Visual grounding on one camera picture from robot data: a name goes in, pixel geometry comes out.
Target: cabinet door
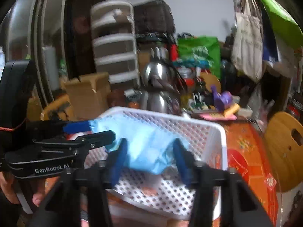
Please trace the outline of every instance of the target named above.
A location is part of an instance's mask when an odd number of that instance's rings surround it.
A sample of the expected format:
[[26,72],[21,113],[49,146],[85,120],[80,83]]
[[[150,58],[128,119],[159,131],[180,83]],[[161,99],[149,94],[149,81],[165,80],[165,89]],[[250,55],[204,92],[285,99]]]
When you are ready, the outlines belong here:
[[42,0],[37,22],[37,59],[47,103],[59,97],[68,80],[64,45],[66,0]]
[[[1,22],[0,46],[3,47],[6,62],[34,59],[33,28],[38,7],[38,0],[16,0]],[[45,94],[41,86],[40,81],[36,83],[31,98],[31,101],[36,100],[38,110],[45,106]]]
[[96,72],[91,38],[90,9],[104,0],[72,0],[73,44],[75,49],[75,75]]

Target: orange tablecloth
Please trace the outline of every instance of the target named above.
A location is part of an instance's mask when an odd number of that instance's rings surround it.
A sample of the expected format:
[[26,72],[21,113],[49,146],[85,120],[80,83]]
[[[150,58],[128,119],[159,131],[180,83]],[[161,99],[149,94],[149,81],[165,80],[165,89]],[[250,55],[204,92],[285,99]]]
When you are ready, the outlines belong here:
[[[249,184],[276,225],[278,201],[275,192],[276,181],[272,176],[262,138],[250,124],[234,123],[224,127],[227,140],[228,166],[234,167]],[[55,182],[47,179],[46,189]],[[188,221],[174,221],[173,226],[187,226]],[[219,219],[213,222],[219,226]]]

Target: blue gripper pad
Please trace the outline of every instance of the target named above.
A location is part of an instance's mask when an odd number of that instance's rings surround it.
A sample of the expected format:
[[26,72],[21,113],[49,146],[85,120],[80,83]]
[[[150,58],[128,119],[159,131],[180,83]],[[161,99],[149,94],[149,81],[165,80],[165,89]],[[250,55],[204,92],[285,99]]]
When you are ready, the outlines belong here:
[[91,131],[88,121],[70,122],[63,127],[64,133],[75,134],[78,132]]
[[184,148],[180,139],[175,139],[173,142],[173,153],[181,180],[187,187],[190,187],[193,183],[194,157]]
[[121,171],[126,160],[127,150],[127,139],[122,138],[120,140],[119,148],[116,151],[111,152],[107,157],[106,166],[109,166],[109,180],[112,187],[114,187],[119,181]]

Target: human hand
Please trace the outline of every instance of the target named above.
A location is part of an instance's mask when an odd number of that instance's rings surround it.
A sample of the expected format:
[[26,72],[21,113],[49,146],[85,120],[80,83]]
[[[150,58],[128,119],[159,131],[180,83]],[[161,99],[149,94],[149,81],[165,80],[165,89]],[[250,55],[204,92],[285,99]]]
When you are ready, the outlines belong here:
[[[11,203],[19,204],[17,195],[12,187],[14,179],[11,173],[0,172],[0,187],[2,192]],[[45,179],[36,180],[35,183],[37,184],[37,192],[34,193],[32,201],[36,206],[39,206],[45,196]]]

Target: dark wicker basket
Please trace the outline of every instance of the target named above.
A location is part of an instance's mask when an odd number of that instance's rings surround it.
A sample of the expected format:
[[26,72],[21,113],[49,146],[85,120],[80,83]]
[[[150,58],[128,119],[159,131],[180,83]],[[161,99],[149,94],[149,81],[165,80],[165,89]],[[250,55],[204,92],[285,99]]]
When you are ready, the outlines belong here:
[[134,21],[137,34],[175,32],[171,9],[163,0],[152,0],[134,6]]

